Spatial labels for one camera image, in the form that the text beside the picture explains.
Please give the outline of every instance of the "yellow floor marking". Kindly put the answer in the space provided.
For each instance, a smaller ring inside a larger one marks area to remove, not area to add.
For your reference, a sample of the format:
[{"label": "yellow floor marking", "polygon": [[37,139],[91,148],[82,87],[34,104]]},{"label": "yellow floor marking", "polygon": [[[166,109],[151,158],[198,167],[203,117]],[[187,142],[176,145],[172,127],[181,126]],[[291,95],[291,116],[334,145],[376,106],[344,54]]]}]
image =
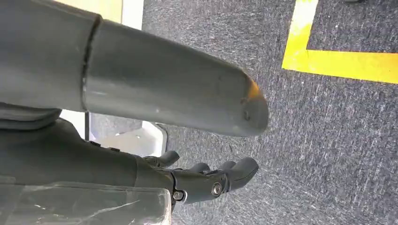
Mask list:
[{"label": "yellow floor marking", "polygon": [[296,0],[282,68],[300,72],[398,83],[398,53],[307,50],[318,0]]},{"label": "yellow floor marking", "polygon": [[113,22],[122,22],[122,0],[56,0],[79,9],[100,14]]}]

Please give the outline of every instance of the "metal screw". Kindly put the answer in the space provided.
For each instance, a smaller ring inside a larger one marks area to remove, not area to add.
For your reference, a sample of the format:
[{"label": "metal screw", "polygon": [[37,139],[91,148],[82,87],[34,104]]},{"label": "metal screw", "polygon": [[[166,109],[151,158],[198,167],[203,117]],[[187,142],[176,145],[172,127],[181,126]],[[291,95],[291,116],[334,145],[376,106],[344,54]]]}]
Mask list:
[{"label": "metal screw", "polygon": [[182,191],[176,191],[173,193],[173,198],[177,201],[181,201],[184,198],[184,193]]},{"label": "metal screw", "polygon": [[222,186],[219,182],[215,182],[212,187],[212,194],[213,195],[220,195],[222,192]]}]

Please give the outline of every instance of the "gray fabric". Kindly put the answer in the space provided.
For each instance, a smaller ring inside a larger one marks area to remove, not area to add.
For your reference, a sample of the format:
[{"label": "gray fabric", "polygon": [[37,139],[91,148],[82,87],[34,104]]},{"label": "gray fabric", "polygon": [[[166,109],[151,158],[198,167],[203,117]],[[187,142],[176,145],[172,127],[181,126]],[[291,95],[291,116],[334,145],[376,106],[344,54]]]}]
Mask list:
[{"label": "gray fabric", "polygon": [[[389,34],[383,11],[372,10],[388,5],[396,18],[395,3],[369,0],[360,14],[348,10],[353,4],[321,0],[309,48],[396,52],[397,20],[390,38],[378,35]],[[168,149],[181,156],[177,167],[246,156],[260,165],[241,190],[177,206],[173,224],[398,224],[398,86],[281,69],[293,9],[291,0],[145,0],[143,30],[237,64],[269,100],[269,129],[259,137],[164,125]],[[328,16],[344,28],[331,33]],[[345,24],[357,19],[367,21],[370,41]],[[101,121],[94,126],[106,129]]]}]

